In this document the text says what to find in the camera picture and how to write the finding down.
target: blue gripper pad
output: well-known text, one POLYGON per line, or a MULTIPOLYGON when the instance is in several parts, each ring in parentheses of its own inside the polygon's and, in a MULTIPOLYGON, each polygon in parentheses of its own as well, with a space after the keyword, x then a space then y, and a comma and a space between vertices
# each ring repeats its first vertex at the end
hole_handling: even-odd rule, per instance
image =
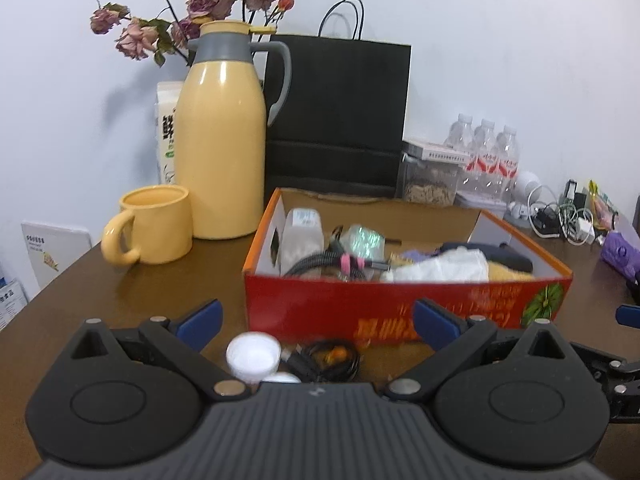
POLYGON ((196 352, 200 352, 222 327, 222 303, 213 300, 182 321, 175 336, 196 352))
POLYGON ((466 330, 466 322, 433 301, 418 300, 414 304, 414 329, 437 352, 466 330))
POLYGON ((619 325, 640 328, 640 307, 620 305, 616 309, 616 321, 619 325))

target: mug rim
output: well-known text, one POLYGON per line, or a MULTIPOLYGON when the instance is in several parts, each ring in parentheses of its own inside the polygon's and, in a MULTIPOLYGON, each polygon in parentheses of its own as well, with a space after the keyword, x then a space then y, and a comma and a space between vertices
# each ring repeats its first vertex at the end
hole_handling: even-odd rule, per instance
POLYGON ((120 197, 120 206, 122 208, 130 208, 130 209, 153 209, 157 207, 164 207, 172 204, 177 204, 181 200, 184 200, 189 196, 189 190, 183 186, 178 186, 177 184, 155 184, 154 186, 144 186, 139 187, 137 189, 133 189, 128 193, 125 193, 122 197, 120 197), (180 190, 182 194, 175 198, 174 200, 169 200, 168 202, 162 202, 157 204, 147 204, 147 205, 136 205, 127 203, 127 199, 131 196, 139 193, 144 193, 146 191, 151 191, 153 189, 169 189, 169 190, 180 190))

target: plastic bottle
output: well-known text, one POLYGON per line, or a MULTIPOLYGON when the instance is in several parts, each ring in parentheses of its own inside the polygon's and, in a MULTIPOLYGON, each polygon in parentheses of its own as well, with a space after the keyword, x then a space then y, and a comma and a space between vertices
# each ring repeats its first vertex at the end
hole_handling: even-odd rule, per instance
POLYGON ((459 114, 458 120, 449 129, 449 136, 444 141, 444 145, 460 152, 466 152, 473 140, 474 131, 471 128, 473 117, 459 114))
MULTIPOLYGON (((280 275, 302 258, 324 250, 324 235, 320 214, 315 209, 296 208, 289 211, 280 244, 280 275)), ((304 276, 319 277, 320 269, 310 270, 304 276)))
POLYGON ((504 130, 498 134, 498 177, 500 178, 501 195, 510 190, 511 182, 518 172, 518 162, 520 160, 520 147, 516 140, 516 130, 510 126, 505 126, 504 130))
POLYGON ((498 146, 494 134, 495 123, 482 119, 480 126, 474 133, 474 150, 476 152, 476 166, 474 175, 476 178, 476 191, 484 195, 499 197, 500 178, 498 169, 498 146))

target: yellow mug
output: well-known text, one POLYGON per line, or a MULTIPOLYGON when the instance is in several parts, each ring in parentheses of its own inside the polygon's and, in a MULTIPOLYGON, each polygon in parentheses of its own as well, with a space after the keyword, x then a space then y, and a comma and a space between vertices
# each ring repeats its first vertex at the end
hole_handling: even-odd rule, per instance
POLYGON ((148 186, 120 199, 120 213, 104 228, 100 246, 104 259, 113 265, 164 264, 188 253, 192 238, 189 190, 148 186), (123 234, 129 248, 126 253, 120 248, 123 234))

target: brown table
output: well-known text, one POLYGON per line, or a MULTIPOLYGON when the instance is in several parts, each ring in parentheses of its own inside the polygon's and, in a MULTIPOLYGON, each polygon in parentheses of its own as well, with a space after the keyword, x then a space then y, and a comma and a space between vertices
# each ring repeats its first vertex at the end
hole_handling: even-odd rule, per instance
MULTIPOLYGON (((82 320, 100 317, 110 326, 136 326, 153 315, 177 317, 210 298, 225 307, 222 332, 203 354, 224 363, 228 342, 245 330, 240 270, 251 237, 196 241, 188 256, 164 266, 115 269, 93 248, 52 282, 0 333, 0 478, 20 479, 40 462, 24 424, 24 409, 40 378, 82 320)), ((574 284, 556 323, 570 340, 630 360, 640 359, 640 332, 616 324, 615 308, 630 302, 624 280, 598 260, 599 248, 557 240, 542 244, 569 265, 574 284)), ((385 380, 429 354, 421 344, 371 348, 362 380, 385 380)), ((596 464, 618 480, 640 478, 640 428, 610 426, 596 464)))

